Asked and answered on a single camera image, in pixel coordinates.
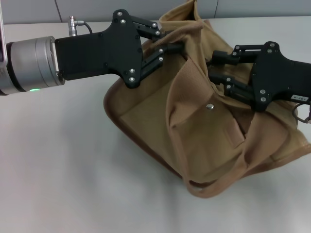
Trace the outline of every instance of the canvas bag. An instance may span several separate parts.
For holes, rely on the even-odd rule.
[[[192,194],[215,196],[242,177],[311,152],[297,130],[291,103],[276,101],[266,112],[254,113],[209,81],[206,60],[214,50],[233,49],[200,19],[196,1],[169,11],[160,23],[162,31],[173,32],[155,43],[147,41],[144,55],[179,40],[185,42],[185,54],[164,56],[163,67],[139,88],[128,89],[118,80],[107,92],[104,108],[143,150],[181,176]],[[248,83],[250,69],[250,64],[240,64],[218,71]]]

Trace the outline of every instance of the white table surface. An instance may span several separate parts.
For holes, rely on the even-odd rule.
[[[211,24],[232,46],[272,40],[286,57],[311,63],[311,17]],[[98,32],[109,23],[90,25]],[[7,25],[5,32],[7,42],[68,35],[66,23]],[[106,116],[103,97],[117,78],[0,98],[1,233],[311,231],[310,156],[244,178],[214,198],[193,197]],[[310,141],[311,125],[299,128]]]

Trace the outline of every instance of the silver cylindrical joint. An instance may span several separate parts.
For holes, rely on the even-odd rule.
[[[42,37],[14,42],[11,63],[19,85],[25,90],[63,85],[58,76],[54,37]]]
[[[69,36],[77,36],[76,20],[74,16],[70,16],[68,20]]]

